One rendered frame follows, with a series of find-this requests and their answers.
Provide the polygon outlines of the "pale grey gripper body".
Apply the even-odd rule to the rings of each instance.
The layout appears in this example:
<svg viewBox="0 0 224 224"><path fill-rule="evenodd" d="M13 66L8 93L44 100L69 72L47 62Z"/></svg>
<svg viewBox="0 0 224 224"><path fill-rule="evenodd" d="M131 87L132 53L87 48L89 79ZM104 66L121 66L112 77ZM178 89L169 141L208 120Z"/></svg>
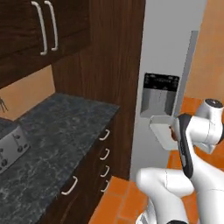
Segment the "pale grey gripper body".
<svg viewBox="0 0 224 224"><path fill-rule="evenodd" d="M174 118L169 115L153 115L150 118L150 129L153 131L156 139L166 151L176 151L178 143L172 139L172 125Z"/></svg>

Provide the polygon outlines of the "dark wood drawer front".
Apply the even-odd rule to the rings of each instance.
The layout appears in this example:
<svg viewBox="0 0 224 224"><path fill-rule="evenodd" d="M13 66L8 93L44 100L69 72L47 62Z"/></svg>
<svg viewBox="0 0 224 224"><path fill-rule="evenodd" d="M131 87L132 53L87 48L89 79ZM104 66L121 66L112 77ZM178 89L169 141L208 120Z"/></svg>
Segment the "dark wood drawer front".
<svg viewBox="0 0 224 224"><path fill-rule="evenodd" d="M110 179L111 179L111 176L108 175L105 178L99 177L98 180L95 182L93 195L94 195L94 200L96 202L99 202L103 195L103 192L101 192L101 189L102 189L102 185L105 183L105 180L110 180Z"/></svg>
<svg viewBox="0 0 224 224"><path fill-rule="evenodd" d="M108 165L110 167L110 170L108 172L108 175L111 176L112 166L111 166L110 160L107 159L107 160L101 161L100 159L98 159L94 163L94 167L93 167L94 184L98 180L98 178L100 177L100 175L103 174L107 170L105 168L105 165Z"/></svg>
<svg viewBox="0 0 224 224"><path fill-rule="evenodd" d="M103 126L101 127L100 134L97 136L97 138L96 138L95 141L94 141L94 144L93 144L93 147L94 147L94 148L96 148L98 144L100 144L100 143L105 143L105 142L107 142L107 141L110 141L110 142L113 144L113 136L114 136L114 132L115 132L115 131L114 131L114 120L115 120L115 118L116 118L116 117L113 116L113 117L109 120L109 122L108 122L107 124L105 124L105 125L103 125ZM110 130L110 134L109 134L109 136L108 136L108 138L107 138L106 140L104 140L104 141L100 141L99 138L100 138L100 137L104 137L105 134L106 134L105 129Z"/></svg>
<svg viewBox="0 0 224 224"><path fill-rule="evenodd" d="M110 141L99 143L95 148L93 166L99 167L100 165L107 163L110 160L112 152L113 146Z"/></svg>

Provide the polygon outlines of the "grey fridge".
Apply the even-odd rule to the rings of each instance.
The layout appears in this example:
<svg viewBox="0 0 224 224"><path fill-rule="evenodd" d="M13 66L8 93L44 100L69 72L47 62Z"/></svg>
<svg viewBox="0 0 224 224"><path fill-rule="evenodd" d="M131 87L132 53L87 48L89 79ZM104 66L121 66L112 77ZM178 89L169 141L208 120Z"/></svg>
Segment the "grey fridge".
<svg viewBox="0 0 224 224"><path fill-rule="evenodd" d="M207 0L146 0L129 178L144 167L165 168L152 116L172 116L191 31L199 31Z"/></svg>

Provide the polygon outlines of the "tall dark wood panel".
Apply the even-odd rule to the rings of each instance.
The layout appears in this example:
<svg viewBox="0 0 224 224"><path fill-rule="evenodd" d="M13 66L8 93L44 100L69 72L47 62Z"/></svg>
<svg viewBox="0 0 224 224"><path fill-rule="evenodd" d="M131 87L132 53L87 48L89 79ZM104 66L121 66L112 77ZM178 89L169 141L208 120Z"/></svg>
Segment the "tall dark wood panel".
<svg viewBox="0 0 224 224"><path fill-rule="evenodd" d="M91 45L52 64L58 93L119 107L113 175L128 179L146 0L90 0Z"/></svg>

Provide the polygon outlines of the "dark wood base cupboard door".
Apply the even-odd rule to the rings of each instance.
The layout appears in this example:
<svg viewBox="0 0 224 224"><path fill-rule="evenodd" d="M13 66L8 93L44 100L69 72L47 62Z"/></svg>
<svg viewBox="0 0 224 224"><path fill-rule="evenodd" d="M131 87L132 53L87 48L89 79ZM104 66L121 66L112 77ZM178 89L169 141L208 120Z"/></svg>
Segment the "dark wood base cupboard door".
<svg viewBox="0 0 224 224"><path fill-rule="evenodd" d="M91 206L94 200L93 160L95 150L89 151L80 161L72 176L78 178L78 183L73 191L64 196L73 184L72 176L61 188L60 193L54 198L52 204L46 209L38 224L88 224Z"/></svg>

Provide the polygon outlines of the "silver toaster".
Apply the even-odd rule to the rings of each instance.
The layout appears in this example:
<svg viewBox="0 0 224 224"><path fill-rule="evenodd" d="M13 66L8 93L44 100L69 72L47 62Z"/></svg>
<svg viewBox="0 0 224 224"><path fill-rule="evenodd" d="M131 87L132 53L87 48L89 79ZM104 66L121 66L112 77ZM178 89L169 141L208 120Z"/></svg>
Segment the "silver toaster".
<svg viewBox="0 0 224 224"><path fill-rule="evenodd" d="M29 149L30 144L20 126L0 140L0 173L5 172Z"/></svg>

